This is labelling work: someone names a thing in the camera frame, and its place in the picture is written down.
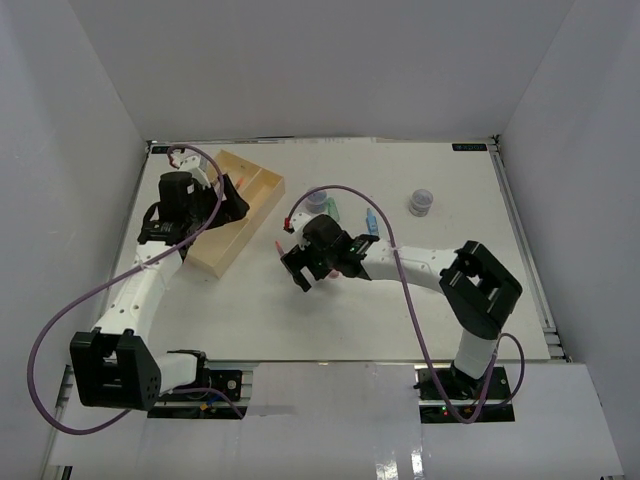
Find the pink highlighter pen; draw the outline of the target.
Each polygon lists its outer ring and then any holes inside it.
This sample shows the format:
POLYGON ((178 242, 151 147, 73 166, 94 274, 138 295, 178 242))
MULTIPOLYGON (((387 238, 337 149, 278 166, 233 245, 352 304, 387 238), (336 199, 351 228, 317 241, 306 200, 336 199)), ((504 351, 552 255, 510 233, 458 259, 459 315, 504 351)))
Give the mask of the pink highlighter pen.
POLYGON ((282 257, 285 254, 285 252, 284 252, 284 249, 281 246, 280 242, 275 241, 275 246, 276 246, 276 250, 277 250, 279 256, 282 257))

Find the green correction tape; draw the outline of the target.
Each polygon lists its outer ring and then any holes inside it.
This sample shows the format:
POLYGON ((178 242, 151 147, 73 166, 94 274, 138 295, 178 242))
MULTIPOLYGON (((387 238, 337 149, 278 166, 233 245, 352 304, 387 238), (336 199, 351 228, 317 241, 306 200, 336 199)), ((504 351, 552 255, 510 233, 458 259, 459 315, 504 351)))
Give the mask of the green correction tape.
POLYGON ((326 212, 336 222, 340 222, 340 214, 337 203, 333 197, 328 197, 326 201, 326 212))

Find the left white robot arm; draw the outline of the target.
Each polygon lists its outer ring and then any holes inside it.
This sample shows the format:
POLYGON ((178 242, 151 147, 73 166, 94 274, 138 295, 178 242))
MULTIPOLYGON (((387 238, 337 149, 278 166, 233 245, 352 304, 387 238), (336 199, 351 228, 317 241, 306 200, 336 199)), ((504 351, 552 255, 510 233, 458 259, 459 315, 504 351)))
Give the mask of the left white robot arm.
POLYGON ((123 281, 104 315, 70 343, 80 401, 88 407, 151 410, 179 388, 199 399, 211 387, 205 355, 173 350, 159 357, 147 346, 151 326, 171 278, 181 268, 192 235, 201 227, 245 218, 249 205, 227 174, 223 185, 205 186, 200 176, 175 171, 160 177, 159 200, 143 217, 137 237, 135 273, 123 281))

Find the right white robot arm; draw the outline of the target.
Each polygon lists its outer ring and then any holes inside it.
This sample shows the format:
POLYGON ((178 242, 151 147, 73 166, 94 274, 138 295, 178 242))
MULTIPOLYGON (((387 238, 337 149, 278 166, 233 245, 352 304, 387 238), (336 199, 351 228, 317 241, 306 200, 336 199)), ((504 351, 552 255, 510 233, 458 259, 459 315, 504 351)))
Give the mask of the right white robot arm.
POLYGON ((481 243, 428 250, 394 247, 376 235, 350 236, 330 216, 295 215, 284 230, 296 245, 281 262, 303 291, 336 271, 346 278, 401 281, 443 295, 463 332, 447 387, 472 399, 488 385, 486 374, 504 324, 522 295, 520 282, 481 243))

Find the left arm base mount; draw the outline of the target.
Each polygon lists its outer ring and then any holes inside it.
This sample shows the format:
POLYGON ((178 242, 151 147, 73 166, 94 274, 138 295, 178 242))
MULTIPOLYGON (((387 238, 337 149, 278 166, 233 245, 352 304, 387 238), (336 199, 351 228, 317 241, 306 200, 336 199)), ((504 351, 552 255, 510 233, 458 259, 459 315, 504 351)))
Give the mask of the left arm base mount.
POLYGON ((160 395, 147 413, 150 419, 241 420, 249 397, 244 372, 214 367, 202 351, 174 350, 162 355, 160 395))

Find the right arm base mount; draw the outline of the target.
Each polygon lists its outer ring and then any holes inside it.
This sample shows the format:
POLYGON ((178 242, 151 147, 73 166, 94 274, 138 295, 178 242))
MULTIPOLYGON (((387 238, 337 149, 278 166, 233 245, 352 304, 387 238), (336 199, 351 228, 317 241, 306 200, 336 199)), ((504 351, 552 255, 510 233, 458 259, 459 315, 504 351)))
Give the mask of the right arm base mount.
MULTIPOLYGON (((469 418, 479 405, 482 385, 469 386, 456 380, 445 367, 436 367, 440 381, 449 396, 455 410, 469 418)), ((456 424, 457 420, 446 406, 431 372, 427 367, 416 369, 414 389, 418 393, 420 419, 423 425, 456 424)), ((490 379, 486 402, 481 408, 477 423, 514 423, 515 412, 512 405, 512 389, 504 367, 494 367, 490 379)))

